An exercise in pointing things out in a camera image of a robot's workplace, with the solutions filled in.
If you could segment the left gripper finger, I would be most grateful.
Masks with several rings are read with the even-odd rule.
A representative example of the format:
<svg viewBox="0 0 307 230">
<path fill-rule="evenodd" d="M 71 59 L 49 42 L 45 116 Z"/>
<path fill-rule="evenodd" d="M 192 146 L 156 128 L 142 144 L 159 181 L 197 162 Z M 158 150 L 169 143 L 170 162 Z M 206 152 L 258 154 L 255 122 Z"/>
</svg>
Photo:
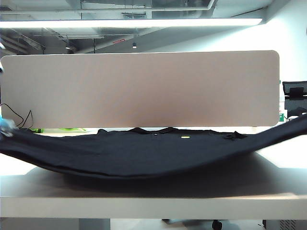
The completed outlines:
<svg viewBox="0 0 307 230">
<path fill-rule="evenodd" d="M 6 137 L 12 137 L 14 131 L 14 121 L 11 119 L 0 118 L 0 133 Z"/>
</svg>

